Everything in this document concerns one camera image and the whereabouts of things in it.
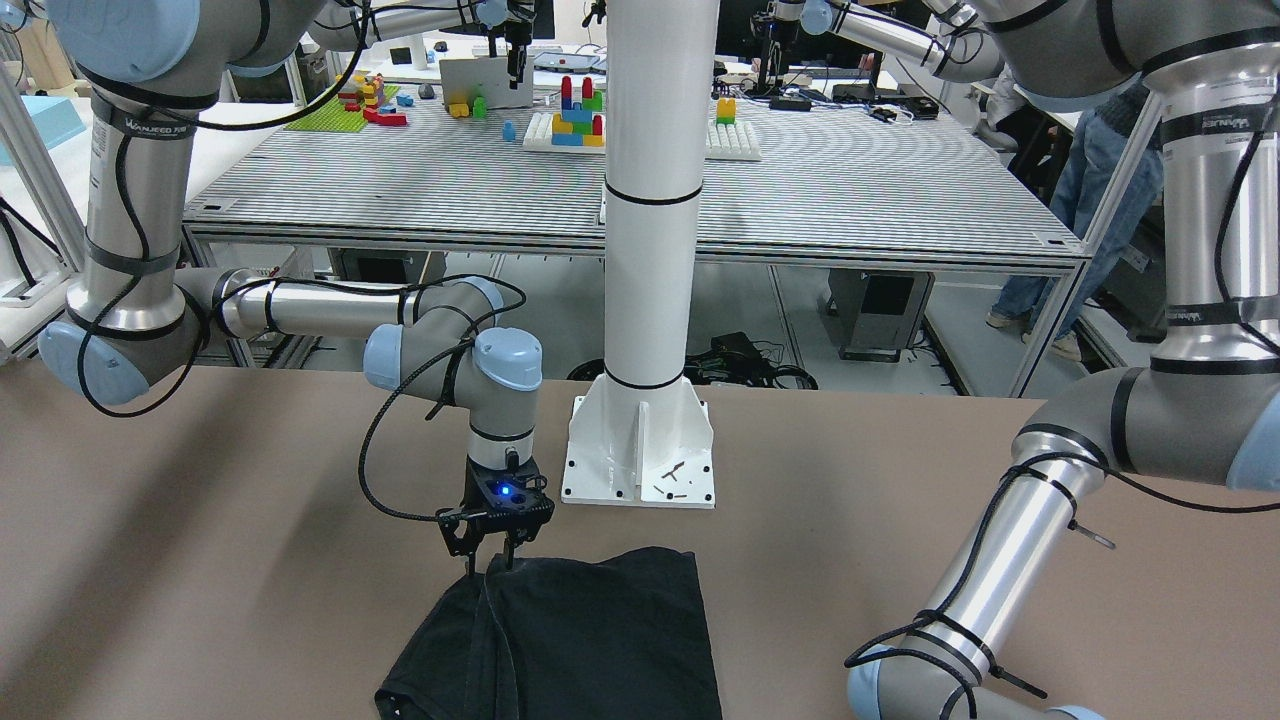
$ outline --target corrugated metal table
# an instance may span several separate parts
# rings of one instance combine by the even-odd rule
[[[1061,316],[1084,247],[950,117],[737,108],[765,160],[708,161],[699,260],[1052,275],[1068,282],[1044,313]],[[604,158],[502,141],[504,119],[522,133],[549,110],[454,120],[430,101],[407,128],[276,132],[187,206],[188,240],[197,260],[212,242],[603,255]],[[1048,345],[1039,334],[1011,396]]]

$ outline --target brown table surface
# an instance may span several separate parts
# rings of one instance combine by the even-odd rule
[[[541,396],[553,489],[581,387]],[[724,716],[847,717],[841,661],[920,609],[1036,404],[703,396],[714,511],[561,505],[522,552],[696,552]],[[0,717],[374,717],[374,689],[462,573],[434,525],[360,496],[356,454],[384,397],[358,374],[197,368],[161,410],[113,420],[36,363],[0,368]],[[425,410],[397,404],[370,477],[434,510],[460,495],[466,423],[424,424]],[[1110,720],[1275,717],[1280,519],[1111,483],[1080,520],[1120,548],[1068,538],[1001,662]]]

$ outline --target white lego baseplate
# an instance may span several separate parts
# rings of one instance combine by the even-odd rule
[[[604,147],[585,145],[552,145],[553,113],[535,113],[525,131],[525,150],[535,152],[576,152],[580,155],[604,155]],[[731,126],[707,123],[707,158],[709,160],[749,160],[760,161],[760,141],[750,122],[740,120]]]

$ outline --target light blue joint cap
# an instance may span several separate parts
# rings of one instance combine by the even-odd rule
[[[8,3],[0,3],[0,24],[6,24],[9,27],[20,27],[23,20],[27,19],[27,13],[23,13],[18,8]]]
[[[40,337],[36,340],[40,359],[49,370],[82,397],[84,392],[79,387],[76,359],[79,356],[84,334],[84,329],[79,325],[58,322],[40,331]],[[124,405],[151,389],[151,383],[142,377],[133,363],[99,337],[90,340],[84,350],[84,384],[88,386],[93,400],[102,405]]]
[[[268,65],[265,68],[246,68],[246,67],[242,67],[242,65],[228,64],[227,69],[230,70],[232,74],[237,76],[237,77],[266,77],[266,76],[274,73],[275,70],[283,68],[284,63],[287,60],[288,60],[288,58],[285,58],[284,60],[280,60],[279,63],[276,63],[274,65]]]
[[[827,0],[805,0],[800,10],[800,27],[809,35],[822,35],[831,29],[831,6]]]
[[[1271,398],[1226,473],[1231,489],[1280,491],[1280,393]]]
[[[1028,100],[1030,100],[1032,105],[1036,105],[1046,113],[1083,113],[1084,110],[1097,108],[1116,95],[1120,95],[1125,90],[1129,90],[1139,79],[1140,77],[1135,74],[1111,90],[1085,97],[1048,97],[1044,95],[1036,95],[1025,87],[1021,88],[1021,92]]]
[[[489,27],[507,22],[507,0],[484,0],[476,6],[476,19]]]
[[[489,328],[476,336],[471,357],[493,382],[532,392],[543,384],[543,346],[517,328]]]
[[[155,79],[191,50],[201,0],[59,0],[49,19],[72,58],[116,82]]]
[[[887,644],[872,646],[863,655],[893,650]],[[858,720],[881,720],[879,716],[879,660],[849,670],[849,707]]]
[[[1050,707],[1051,712],[1062,712],[1075,717],[1075,720],[1107,720],[1106,717],[1098,715],[1097,712],[1089,710],[1088,707],[1080,707],[1079,705],[1064,705],[1061,707]]]
[[[502,307],[506,302],[502,300],[502,291],[492,281],[484,278],[462,278],[458,282],[465,282],[470,286],[475,286],[480,292],[484,293],[485,299],[489,300],[489,307],[497,310]],[[502,314],[494,316],[494,320],[500,320]]]
[[[385,391],[399,387],[399,352],[404,338],[401,325],[378,325],[365,343],[365,379]]]

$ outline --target green lego brick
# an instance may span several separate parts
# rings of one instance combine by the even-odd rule
[[[383,86],[383,94],[387,97],[396,97],[397,92],[399,92],[397,85]],[[344,105],[346,101],[334,97],[310,115],[284,126],[284,129],[303,132],[360,132],[365,129],[369,120],[365,119],[364,111],[348,113]]]

